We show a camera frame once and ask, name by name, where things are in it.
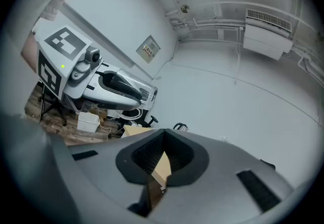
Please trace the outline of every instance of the white robot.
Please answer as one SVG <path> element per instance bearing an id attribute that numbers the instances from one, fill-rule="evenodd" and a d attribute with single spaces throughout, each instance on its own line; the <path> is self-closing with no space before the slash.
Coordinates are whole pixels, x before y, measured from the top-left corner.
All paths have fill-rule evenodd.
<path id="1" fill-rule="evenodd" d="M 114 110 L 150 110 L 157 88 L 103 61 L 100 50 L 69 26 L 39 41 L 37 74 L 62 105 L 75 112 L 85 103 Z"/>

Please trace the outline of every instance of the black chair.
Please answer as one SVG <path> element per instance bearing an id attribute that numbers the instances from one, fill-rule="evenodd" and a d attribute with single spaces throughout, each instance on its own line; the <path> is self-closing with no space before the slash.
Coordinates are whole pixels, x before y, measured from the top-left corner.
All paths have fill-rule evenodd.
<path id="1" fill-rule="evenodd" d="M 47 99 L 45 98 L 45 94 L 48 95 L 51 99 Z M 57 97 L 55 97 L 52 92 L 45 86 L 43 85 L 43 93 L 40 97 L 38 97 L 38 101 L 41 102 L 42 101 L 42 106 L 40 109 L 40 118 L 39 118 L 39 122 L 41 122 L 41 120 L 43 119 L 43 116 L 48 113 L 49 111 L 51 111 L 52 109 L 56 109 L 57 112 L 59 113 L 61 119 L 63 120 L 63 126 L 66 126 L 66 118 L 63 115 L 62 110 L 64 110 L 65 108 L 63 107 L 63 105 L 60 103 L 59 99 Z M 45 108 L 45 103 L 47 102 L 50 104 L 50 106 L 48 108 Z"/>

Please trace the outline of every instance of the air conditioner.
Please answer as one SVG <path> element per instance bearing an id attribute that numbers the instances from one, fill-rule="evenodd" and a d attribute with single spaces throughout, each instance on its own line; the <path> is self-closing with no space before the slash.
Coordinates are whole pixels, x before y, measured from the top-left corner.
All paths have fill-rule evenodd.
<path id="1" fill-rule="evenodd" d="M 268 13 L 247 9 L 243 47 L 279 60 L 293 42 L 291 23 Z"/>

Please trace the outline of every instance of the wooden floor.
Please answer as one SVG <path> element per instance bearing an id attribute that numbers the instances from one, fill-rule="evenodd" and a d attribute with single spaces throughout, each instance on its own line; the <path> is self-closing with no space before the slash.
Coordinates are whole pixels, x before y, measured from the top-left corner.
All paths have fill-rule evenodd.
<path id="1" fill-rule="evenodd" d="M 38 101 L 38 97 L 40 97 L 41 95 L 42 88 L 40 86 L 36 86 L 25 107 L 27 118 L 37 123 L 42 105 L 42 103 Z M 67 119 L 66 127 L 63 127 L 62 119 L 55 109 L 45 114 L 40 124 L 46 131 L 61 135 L 66 145 L 107 142 L 112 139 L 120 138 L 123 134 L 123 131 L 119 131 L 116 135 L 112 135 L 111 138 L 108 138 L 108 133 L 106 133 L 105 131 L 109 132 L 109 129 L 105 129 L 104 131 L 100 127 L 98 127 L 96 133 L 77 130 L 77 115 L 75 113 L 71 113 L 68 109 L 66 109 L 63 113 Z M 101 123 L 101 126 L 103 128 L 111 128 L 111 133 L 116 133 L 118 124 L 109 122 L 106 119 L 106 115 L 106 111 L 100 111 L 99 117 L 104 119 L 104 122 Z"/>

